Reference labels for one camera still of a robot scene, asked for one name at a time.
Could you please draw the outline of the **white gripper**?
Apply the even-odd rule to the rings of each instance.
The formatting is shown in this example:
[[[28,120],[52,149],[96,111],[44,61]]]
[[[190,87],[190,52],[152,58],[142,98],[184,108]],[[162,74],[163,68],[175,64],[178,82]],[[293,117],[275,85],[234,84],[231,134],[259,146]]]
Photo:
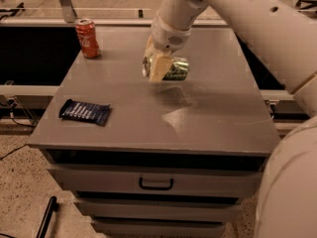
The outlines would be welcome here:
[[[152,59],[150,81],[160,82],[173,64],[171,56],[155,55],[155,48],[160,51],[176,52],[181,50],[190,37],[190,30],[176,30],[168,25],[159,14],[153,19],[151,35],[148,38],[144,60]]]

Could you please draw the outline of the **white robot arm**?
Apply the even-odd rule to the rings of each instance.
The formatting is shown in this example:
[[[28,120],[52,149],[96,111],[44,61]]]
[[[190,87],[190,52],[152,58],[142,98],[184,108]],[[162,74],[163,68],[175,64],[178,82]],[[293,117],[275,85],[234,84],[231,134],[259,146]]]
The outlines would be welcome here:
[[[264,170],[254,238],[317,238],[317,23],[278,0],[162,0],[144,76],[161,81],[195,19],[212,7],[254,54],[260,88],[291,94],[308,120],[289,132]]]

